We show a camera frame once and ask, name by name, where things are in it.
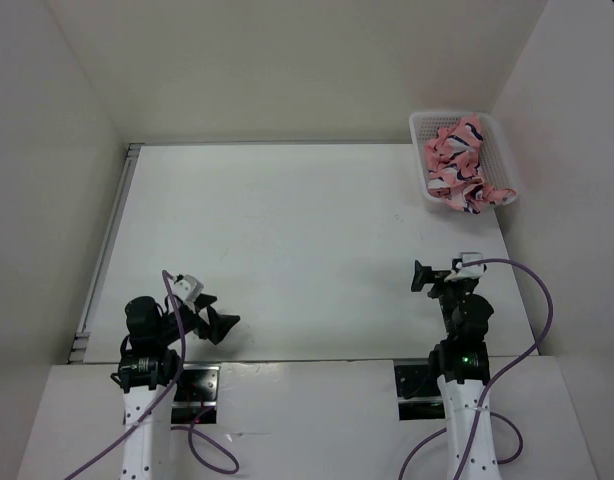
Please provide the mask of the pink shark print shorts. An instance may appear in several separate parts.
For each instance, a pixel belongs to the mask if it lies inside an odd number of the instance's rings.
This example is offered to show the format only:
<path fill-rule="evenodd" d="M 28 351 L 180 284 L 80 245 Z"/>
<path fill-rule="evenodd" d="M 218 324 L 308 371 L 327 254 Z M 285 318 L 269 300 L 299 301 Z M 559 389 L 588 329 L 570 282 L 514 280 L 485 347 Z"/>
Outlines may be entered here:
<path fill-rule="evenodd" d="M 480 160 L 483 143 L 482 124 L 476 114 L 439 128 L 424 147 L 428 193 L 471 214 L 480 214 L 487 206 L 512 203 L 517 198 L 515 190 L 497 188 L 485 179 Z"/>

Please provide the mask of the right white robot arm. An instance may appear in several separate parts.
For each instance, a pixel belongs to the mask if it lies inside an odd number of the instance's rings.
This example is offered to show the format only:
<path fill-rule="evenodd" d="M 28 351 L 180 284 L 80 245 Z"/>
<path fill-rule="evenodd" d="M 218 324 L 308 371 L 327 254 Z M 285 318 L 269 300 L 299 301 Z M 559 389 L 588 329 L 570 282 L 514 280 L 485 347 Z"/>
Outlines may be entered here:
<path fill-rule="evenodd" d="M 449 479 L 499 479 L 489 410 L 490 365 L 485 336 L 494 313 L 475 293 L 485 267 L 480 253 L 461 253 L 448 270 L 414 262 L 413 292 L 431 287 L 446 331 L 430 352 L 427 385 L 441 394 L 448 444 Z"/>

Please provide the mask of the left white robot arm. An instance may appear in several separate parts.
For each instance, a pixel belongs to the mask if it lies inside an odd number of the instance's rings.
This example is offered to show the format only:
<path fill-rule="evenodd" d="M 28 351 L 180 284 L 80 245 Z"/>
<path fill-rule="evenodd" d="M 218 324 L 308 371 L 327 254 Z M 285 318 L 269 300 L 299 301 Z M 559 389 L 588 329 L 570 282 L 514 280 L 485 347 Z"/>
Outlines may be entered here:
<path fill-rule="evenodd" d="M 217 298 L 201 294 L 191 303 L 179 297 L 161 306 L 140 296 L 125 307 L 128 334 L 112 379 L 124 402 L 125 433 L 122 479 L 171 479 L 171 411 L 187 385 L 184 372 L 186 335 L 196 333 L 214 345 L 221 343 L 240 317 L 218 312 Z"/>

